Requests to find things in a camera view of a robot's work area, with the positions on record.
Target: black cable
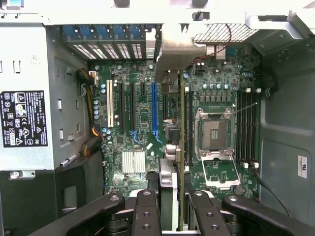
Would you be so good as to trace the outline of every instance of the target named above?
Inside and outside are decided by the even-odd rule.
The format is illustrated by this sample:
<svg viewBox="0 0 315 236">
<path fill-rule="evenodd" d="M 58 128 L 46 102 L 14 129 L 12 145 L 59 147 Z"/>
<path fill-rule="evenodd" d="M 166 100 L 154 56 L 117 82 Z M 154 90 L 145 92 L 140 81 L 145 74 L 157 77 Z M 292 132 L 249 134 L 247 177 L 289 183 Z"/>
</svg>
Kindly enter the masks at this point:
<svg viewBox="0 0 315 236">
<path fill-rule="evenodd" d="M 287 215 L 292 217 L 292 213 L 291 211 L 289 210 L 289 208 L 285 205 L 285 203 L 279 198 L 279 196 L 266 184 L 265 181 L 262 180 L 262 178 L 259 176 L 259 174 L 257 173 L 257 171 L 255 169 L 252 169 L 252 173 L 253 175 L 255 176 L 255 178 L 257 179 L 258 183 L 263 186 L 265 189 L 267 189 L 271 194 L 272 196 L 274 196 L 278 202 L 282 205 L 282 207 L 284 208 L 284 210 L 286 211 Z"/>
</svg>

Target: connector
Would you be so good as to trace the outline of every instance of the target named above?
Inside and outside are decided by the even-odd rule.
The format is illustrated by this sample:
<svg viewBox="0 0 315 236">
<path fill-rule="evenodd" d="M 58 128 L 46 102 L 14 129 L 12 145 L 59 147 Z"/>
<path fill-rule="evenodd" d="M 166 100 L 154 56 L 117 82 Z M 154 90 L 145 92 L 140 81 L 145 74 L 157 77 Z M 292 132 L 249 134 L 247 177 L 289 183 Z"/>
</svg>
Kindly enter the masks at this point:
<svg viewBox="0 0 315 236">
<path fill-rule="evenodd" d="M 114 82 L 106 81 L 107 85 L 107 123 L 108 127 L 114 127 Z"/>
</svg>

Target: warning label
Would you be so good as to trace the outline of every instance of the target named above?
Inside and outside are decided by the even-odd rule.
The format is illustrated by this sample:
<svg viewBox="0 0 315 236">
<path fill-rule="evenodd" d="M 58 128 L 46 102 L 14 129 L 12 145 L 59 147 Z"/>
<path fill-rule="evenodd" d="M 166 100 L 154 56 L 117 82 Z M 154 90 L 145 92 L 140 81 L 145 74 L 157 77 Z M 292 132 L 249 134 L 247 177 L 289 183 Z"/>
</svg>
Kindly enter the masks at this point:
<svg viewBox="0 0 315 236">
<path fill-rule="evenodd" d="M 3 147 L 47 146 L 44 91 L 0 93 Z"/>
</svg>

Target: cable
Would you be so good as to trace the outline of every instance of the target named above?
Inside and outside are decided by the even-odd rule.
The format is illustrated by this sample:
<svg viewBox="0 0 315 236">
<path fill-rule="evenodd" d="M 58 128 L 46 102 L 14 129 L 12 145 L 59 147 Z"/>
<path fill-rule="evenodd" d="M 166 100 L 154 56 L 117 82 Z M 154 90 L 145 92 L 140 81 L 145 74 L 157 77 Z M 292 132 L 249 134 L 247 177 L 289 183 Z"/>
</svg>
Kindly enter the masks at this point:
<svg viewBox="0 0 315 236">
<path fill-rule="evenodd" d="M 262 180 L 262 178 L 260 178 L 259 174 L 257 173 L 257 171 L 255 169 L 252 169 L 252 173 L 253 175 L 255 176 L 255 178 L 257 179 L 258 183 L 263 186 L 265 189 L 267 189 L 271 194 L 272 196 L 274 196 L 278 202 L 282 205 L 282 207 L 284 208 L 284 210 L 286 211 L 287 215 L 292 217 L 292 213 L 291 211 L 289 210 L 289 208 L 285 205 L 285 203 L 279 198 L 279 196 L 266 184 L 265 181 Z"/>
<path fill-rule="evenodd" d="M 231 39 L 232 39 L 232 30 L 231 30 L 231 28 L 230 28 L 230 26 L 229 26 L 228 24 L 225 24 L 225 26 L 227 27 L 228 32 L 229 32 L 229 34 L 230 34 L 230 37 L 229 37 L 229 39 L 228 39 L 227 44 L 225 44 L 225 45 L 223 46 L 223 48 L 221 48 L 221 49 L 218 50 L 217 52 L 214 52 L 214 53 L 211 53 L 211 54 L 209 54 L 209 55 L 196 58 L 195 60 L 192 61 L 191 65 L 194 64 L 196 61 L 198 61 L 198 60 L 200 60 L 200 59 L 205 59 L 206 57 L 216 55 L 217 53 L 222 52 L 224 49 L 226 49 L 226 47 L 230 44 Z"/>
</svg>

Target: black pcie slot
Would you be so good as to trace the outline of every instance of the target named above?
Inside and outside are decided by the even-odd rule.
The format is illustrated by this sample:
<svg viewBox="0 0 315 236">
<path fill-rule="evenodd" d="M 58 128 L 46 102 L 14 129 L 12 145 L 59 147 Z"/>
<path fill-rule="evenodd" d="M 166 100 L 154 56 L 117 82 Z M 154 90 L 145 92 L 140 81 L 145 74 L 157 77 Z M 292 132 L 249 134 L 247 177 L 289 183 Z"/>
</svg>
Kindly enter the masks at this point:
<svg viewBox="0 0 315 236">
<path fill-rule="evenodd" d="M 130 90 L 130 123 L 131 127 L 130 130 L 133 131 L 135 130 L 135 100 L 134 100 L 134 84 L 130 83 L 129 84 L 129 90 Z"/>
<path fill-rule="evenodd" d="M 163 94 L 163 120 L 167 119 L 167 95 Z"/>
<path fill-rule="evenodd" d="M 125 122 L 125 91 L 124 91 L 124 86 L 122 83 L 118 84 L 119 88 L 119 102 L 120 102 L 120 128 L 122 131 L 125 130 L 126 128 L 126 122 Z"/>
</svg>

